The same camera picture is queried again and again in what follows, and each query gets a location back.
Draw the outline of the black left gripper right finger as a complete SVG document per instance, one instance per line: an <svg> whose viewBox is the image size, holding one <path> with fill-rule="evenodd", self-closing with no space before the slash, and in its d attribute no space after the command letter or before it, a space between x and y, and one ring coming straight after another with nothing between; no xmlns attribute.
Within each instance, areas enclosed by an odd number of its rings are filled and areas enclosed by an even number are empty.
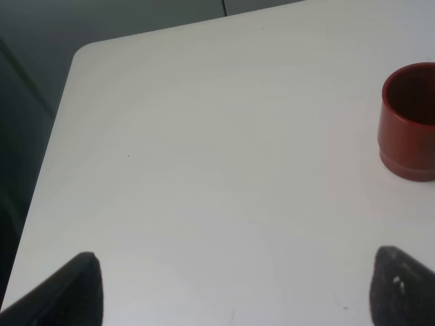
<svg viewBox="0 0 435 326"><path fill-rule="evenodd" d="M434 271L398 247L380 247L369 304L374 325L433 325Z"/></svg>

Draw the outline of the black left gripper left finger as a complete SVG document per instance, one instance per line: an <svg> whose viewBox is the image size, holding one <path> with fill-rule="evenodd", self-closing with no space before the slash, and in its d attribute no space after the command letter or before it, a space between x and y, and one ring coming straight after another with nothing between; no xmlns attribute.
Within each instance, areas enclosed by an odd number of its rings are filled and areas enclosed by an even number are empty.
<svg viewBox="0 0 435 326"><path fill-rule="evenodd" d="M2 325L102 325L103 279L92 252L82 252L1 313Z"/></svg>

